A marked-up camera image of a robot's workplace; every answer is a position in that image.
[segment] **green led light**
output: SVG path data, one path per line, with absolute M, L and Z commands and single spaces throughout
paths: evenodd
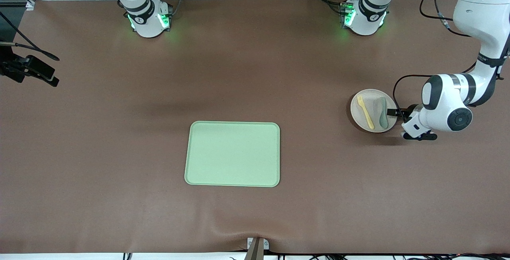
M 384 24 L 384 17 L 386 17 L 386 12 L 384 12 L 384 15 L 381 17 L 381 22 L 379 23 L 379 27 Z
M 345 17 L 345 25 L 350 26 L 352 25 L 352 20 L 354 20 L 354 17 L 356 16 L 356 11 L 352 9 L 350 13 Z
M 129 22 L 131 23 L 131 27 L 135 29 L 135 24 L 133 24 L 133 20 L 131 19 L 131 16 L 127 15 L 127 18 L 129 19 Z
M 168 17 L 167 16 L 162 16 L 162 15 L 158 14 L 158 19 L 160 20 L 161 26 L 163 26 L 164 28 L 168 27 Z

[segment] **green tray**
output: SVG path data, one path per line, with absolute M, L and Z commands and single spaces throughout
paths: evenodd
M 273 122 L 194 122 L 184 179 L 193 185 L 275 187 L 280 127 Z

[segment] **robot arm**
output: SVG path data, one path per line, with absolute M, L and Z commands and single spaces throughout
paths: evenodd
M 383 24 L 391 0 L 348 0 L 347 2 L 352 3 L 355 13 L 346 20 L 345 26 L 359 35 L 368 36 L 375 33 Z
M 382 25 L 391 0 L 350 0 L 354 13 L 346 27 L 371 35 Z M 510 0 L 459 0 L 453 20 L 462 32 L 477 38 L 481 49 L 470 73 L 435 75 L 422 88 L 422 103 L 406 110 L 404 138 L 420 140 L 431 130 L 460 131 L 473 113 L 468 106 L 485 103 L 494 93 L 509 53 Z
M 171 7 L 161 0 L 120 0 L 128 12 L 131 27 L 145 38 L 158 36 L 170 28 Z
M 422 89 L 422 104 L 402 125 L 412 138 L 428 131 L 460 131 L 473 114 L 467 106 L 485 103 L 494 93 L 510 45 L 510 0 L 459 0 L 455 25 L 481 41 L 477 63 L 470 73 L 435 75 Z

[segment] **round plate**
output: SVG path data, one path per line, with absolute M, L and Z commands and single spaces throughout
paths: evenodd
M 367 119 L 365 118 L 365 114 L 363 113 L 363 109 L 361 106 L 357 104 L 357 96 L 361 95 L 363 97 L 363 101 L 365 103 L 365 107 L 367 108 L 368 114 L 374 123 L 375 129 L 370 129 L 368 127 Z M 388 127 L 383 128 L 379 123 L 379 118 L 381 117 L 381 113 L 383 112 L 381 100 L 380 98 L 386 98 L 386 109 L 392 108 L 397 109 L 397 106 L 393 102 L 392 98 L 387 95 L 383 91 L 378 91 L 377 89 L 365 89 L 357 93 L 351 101 L 351 115 L 354 121 L 361 127 L 362 129 L 370 132 L 385 132 L 390 130 L 395 123 L 397 122 L 396 116 L 386 116 L 388 119 Z

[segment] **brown table surface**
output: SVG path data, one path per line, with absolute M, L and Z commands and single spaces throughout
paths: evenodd
M 445 15 L 456 1 L 439 0 Z M 510 252 L 507 81 L 435 142 L 349 119 L 362 89 L 477 57 L 418 4 L 394 0 L 361 37 L 320 0 L 184 0 L 171 32 L 143 39 L 114 1 L 37 2 L 20 29 L 62 59 L 44 58 L 60 84 L 0 78 L 0 251 L 229 251 L 262 236 L 286 253 Z M 402 106 L 425 81 L 401 83 Z M 186 184 L 196 120 L 279 124 L 279 185 Z

